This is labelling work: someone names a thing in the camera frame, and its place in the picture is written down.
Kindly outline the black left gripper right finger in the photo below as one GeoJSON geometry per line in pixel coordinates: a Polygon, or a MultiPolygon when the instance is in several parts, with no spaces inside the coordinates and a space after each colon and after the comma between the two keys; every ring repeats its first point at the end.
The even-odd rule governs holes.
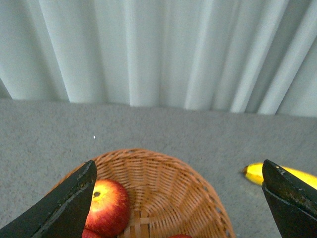
{"type": "Polygon", "coordinates": [[[286,171],[264,160],[262,190],[283,238],[317,236],[317,190],[286,171]]]}

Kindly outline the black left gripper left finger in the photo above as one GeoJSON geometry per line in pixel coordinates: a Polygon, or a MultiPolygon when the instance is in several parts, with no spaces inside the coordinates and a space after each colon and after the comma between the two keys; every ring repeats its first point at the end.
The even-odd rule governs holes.
{"type": "Polygon", "coordinates": [[[22,215],[1,228],[2,238],[80,238],[97,178],[94,161],[84,163],[22,215]]]}

